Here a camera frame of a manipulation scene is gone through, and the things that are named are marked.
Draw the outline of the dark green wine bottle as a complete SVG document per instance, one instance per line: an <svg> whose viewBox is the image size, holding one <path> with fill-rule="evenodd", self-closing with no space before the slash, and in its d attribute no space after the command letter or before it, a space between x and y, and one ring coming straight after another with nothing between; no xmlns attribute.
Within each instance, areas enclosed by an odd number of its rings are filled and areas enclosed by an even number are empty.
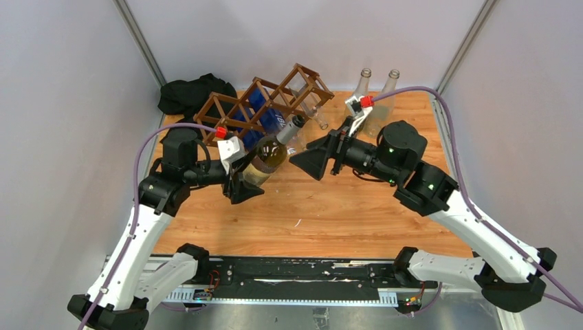
<svg viewBox="0 0 583 330"><path fill-rule="evenodd" d="M252 156L250 163L242 171L243 179L257 187L264 184L286 160L288 143L305 123L302 115L293 115L276 135L260 139L250 153Z"/></svg>

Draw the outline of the brown wooden wine rack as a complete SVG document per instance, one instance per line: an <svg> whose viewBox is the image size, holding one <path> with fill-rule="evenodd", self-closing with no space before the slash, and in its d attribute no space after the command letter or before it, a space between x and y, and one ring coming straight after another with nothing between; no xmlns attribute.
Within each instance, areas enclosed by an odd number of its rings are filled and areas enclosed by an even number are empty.
<svg viewBox="0 0 583 330"><path fill-rule="evenodd" d="M201 131L205 145L215 147L223 137L221 129L230 129L239 138L253 131L267 133L264 115L269 110L279 112L284 122L291 115L315 119L320 127L326 126L317 119L318 110L334 98L320 74L296 63L282 82L276 84L254 77L251 85L238 98L221 93L210 93L208 100L193 116L196 124L213 124L214 133Z"/></svg>

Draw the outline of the clear plain glass bottle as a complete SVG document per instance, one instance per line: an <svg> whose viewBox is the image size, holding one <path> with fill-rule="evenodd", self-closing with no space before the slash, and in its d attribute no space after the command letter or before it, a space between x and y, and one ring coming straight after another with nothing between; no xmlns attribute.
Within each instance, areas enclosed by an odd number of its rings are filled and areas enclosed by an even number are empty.
<svg viewBox="0 0 583 330"><path fill-rule="evenodd" d="M380 94L386 94L392 92L396 89L397 80L399 79L400 72L398 69L392 69L388 73L388 78L385 82L383 89ZM366 136L370 138L376 138L377 134L381 131L382 127L387 124L389 117L391 116L395 106L395 97L387 97L380 101L375 101L372 112L368 115L365 123L364 130Z"/></svg>

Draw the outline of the clear bottle with black label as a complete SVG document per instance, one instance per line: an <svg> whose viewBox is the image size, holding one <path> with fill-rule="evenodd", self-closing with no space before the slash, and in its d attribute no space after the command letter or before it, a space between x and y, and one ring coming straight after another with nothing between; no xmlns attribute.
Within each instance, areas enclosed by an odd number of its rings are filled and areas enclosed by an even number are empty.
<svg viewBox="0 0 583 330"><path fill-rule="evenodd" d="M363 97L368 95L371 74L372 71L369 68L362 69L355 91L349 98L345 100L345 115L351 116L353 118L351 126L349 127L349 133L352 138L356 138L358 136L358 134L364 128L364 123L366 122L366 115L362 110L360 101Z"/></svg>

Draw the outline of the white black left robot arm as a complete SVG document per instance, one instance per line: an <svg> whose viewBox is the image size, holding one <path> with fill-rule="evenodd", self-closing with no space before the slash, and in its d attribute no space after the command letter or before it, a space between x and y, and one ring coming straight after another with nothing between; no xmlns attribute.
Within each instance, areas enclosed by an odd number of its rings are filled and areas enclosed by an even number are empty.
<svg viewBox="0 0 583 330"><path fill-rule="evenodd" d="M208 127L172 124L162 132L162 156L147 177L134 178L131 215L111 258L88 291L68 303L81 329L144 329L150 314L180 285L210 282L209 253L192 244L142 277L153 248L193 189L218 184L233 204L263 194L242 179L246 152L235 134L214 129L219 158L199 160L198 150L206 149L200 134Z"/></svg>

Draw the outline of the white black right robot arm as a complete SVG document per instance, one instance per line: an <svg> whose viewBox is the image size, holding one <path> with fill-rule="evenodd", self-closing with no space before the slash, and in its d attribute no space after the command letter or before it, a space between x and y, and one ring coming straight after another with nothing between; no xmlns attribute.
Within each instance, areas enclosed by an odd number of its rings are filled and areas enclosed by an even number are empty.
<svg viewBox="0 0 583 330"><path fill-rule="evenodd" d="M553 268L556 253L535 248L508 234L470 206L459 183L422 160L426 138L405 121L392 122L375 144L349 135L350 121L307 145L290 162L314 179L322 179L328 162L332 173L344 167L395 188L407 209L440 223L472 248L470 258L440 256L404 247L393 261L394 281L402 287L440 282L479 292L505 311L519 312L539 303L545 293L542 274Z"/></svg>

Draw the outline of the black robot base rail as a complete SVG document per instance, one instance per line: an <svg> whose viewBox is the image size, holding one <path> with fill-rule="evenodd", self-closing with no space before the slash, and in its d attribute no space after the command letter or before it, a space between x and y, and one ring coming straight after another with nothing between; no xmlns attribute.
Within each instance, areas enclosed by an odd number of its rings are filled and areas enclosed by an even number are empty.
<svg viewBox="0 0 583 330"><path fill-rule="evenodd" d="M187 280L167 303L397 307L436 282L401 284L390 259L213 256L205 280Z"/></svg>

